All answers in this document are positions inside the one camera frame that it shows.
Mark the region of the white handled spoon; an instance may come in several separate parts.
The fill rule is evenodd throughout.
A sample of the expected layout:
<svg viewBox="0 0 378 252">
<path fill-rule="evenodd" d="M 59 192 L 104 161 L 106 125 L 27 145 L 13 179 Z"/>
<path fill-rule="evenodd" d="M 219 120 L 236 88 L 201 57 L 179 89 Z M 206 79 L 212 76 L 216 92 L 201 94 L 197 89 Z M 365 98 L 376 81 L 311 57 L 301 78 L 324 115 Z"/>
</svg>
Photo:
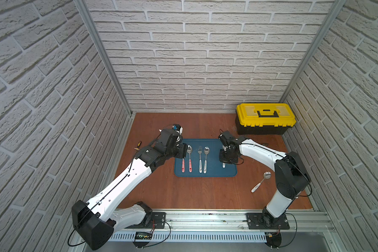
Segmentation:
<svg viewBox="0 0 378 252">
<path fill-rule="evenodd" d="M 207 173 L 207 155 L 210 153 L 210 148 L 205 147 L 204 148 L 204 154 L 205 154 L 205 161 L 204 161 L 204 168 L 203 168 L 203 173 Z"/>
<path fill-rule="evenodd" d="M 252 188 L 252 190 L 251 190 L 251 192 L 252 193 L 254 193 L 260 186 L 261 186 L 261 184 L 265 181 L 265 180 L 268 180 L 268 179 L 270 179 L 271 178 L 271 176 L 272 176 L 272 173 L 271 172 L 264 172 L 263 173 L 263 179 L 257 184 L 257 185 L 255 185 L 253 188 Z"/>
</svg>

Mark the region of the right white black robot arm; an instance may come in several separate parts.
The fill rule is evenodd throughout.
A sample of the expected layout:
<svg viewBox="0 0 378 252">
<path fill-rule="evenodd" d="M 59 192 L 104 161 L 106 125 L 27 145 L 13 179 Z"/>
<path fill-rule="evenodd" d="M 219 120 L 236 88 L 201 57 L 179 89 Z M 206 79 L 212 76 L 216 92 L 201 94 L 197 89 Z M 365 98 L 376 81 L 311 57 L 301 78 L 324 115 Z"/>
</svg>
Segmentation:
<svg viewBox="0 0 378 252">
<path fill-rule="evenodd" d="M 311 182 L 300 156 L 296 152 L 285 153 L 270 149 L 244 136 L 235 137 L 229 131 L 222 132 L 218 138 L 223 145 L 219 151 L 222 163 L 235 164 L 239 158 L 247 156 L 274 172 L 276 192 L 263 208 L 260 219 L 265 226 L 273 226 Z"/>
</svg>

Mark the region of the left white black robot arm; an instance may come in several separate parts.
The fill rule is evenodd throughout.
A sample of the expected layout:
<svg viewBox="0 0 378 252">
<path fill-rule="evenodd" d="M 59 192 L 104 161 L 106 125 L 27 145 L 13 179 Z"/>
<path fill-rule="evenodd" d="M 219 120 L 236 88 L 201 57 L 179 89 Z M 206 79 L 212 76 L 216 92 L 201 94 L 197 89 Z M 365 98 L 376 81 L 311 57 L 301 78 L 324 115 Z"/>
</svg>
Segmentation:
<svg viewBox="0 0 378 252">
<path fill-rule="evenodd" d="M 117 210 L 119 204 L 145 178 L 170 158 L 183 159 L 188 145 L 183 143 L 183 128 L 162 129 L 149 145 L 141 148 L 127 168 L 105 189 L 88 201 L 78 200 L 71 209 L 74 230 L 92 249 L 98 250 L 117 231 L 130 226 L 152 227 L 152 209 L 143 202 Z"/>
</svg>

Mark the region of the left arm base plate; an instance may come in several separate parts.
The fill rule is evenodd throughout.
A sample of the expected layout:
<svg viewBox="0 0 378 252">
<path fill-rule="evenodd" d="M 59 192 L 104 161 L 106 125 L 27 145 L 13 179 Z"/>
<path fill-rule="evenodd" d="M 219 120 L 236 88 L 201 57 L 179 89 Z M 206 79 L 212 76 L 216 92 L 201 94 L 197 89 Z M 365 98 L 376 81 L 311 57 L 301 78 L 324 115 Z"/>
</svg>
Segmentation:
<svg viewBox="0 0 378 252">
<path fill-rule="evenodd" d="M 131 225 L 127 229 L 164 229 L 166 212 L 147 213 L 143 221 L 137 225 Z"/>
</svg>

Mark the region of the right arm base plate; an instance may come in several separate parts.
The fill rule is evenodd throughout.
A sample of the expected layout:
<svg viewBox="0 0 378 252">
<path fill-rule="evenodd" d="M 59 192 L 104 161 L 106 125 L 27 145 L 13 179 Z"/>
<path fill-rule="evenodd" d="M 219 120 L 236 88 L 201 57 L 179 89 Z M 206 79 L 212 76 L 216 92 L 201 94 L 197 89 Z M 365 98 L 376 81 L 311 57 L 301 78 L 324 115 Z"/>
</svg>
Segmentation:
<svg viewBox="0 0 378 252">
<path fill-rule="evenodd" d="M 250 230 L 289 230 L 290 226 L 286 214 L 278 218 L 269 213 L 246 213 L 248 228 Z"/>
</svg>

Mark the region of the pink handled spoon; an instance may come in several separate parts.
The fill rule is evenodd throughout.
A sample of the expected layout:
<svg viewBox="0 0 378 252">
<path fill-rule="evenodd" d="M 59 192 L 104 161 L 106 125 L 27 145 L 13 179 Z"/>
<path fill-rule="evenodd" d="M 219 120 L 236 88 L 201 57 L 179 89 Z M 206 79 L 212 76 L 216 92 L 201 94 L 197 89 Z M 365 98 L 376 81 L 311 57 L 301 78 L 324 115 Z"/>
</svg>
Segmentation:
<svg viewBox="0 0 378 252">
<path fill-rule="evenodd" d="M 188 145 L 187 153 L 189 156 L 189 172 L 192 173 L 192 160 L 191 160 L 191 153 L 192 153 L 192 147 Z"/>
</svg>

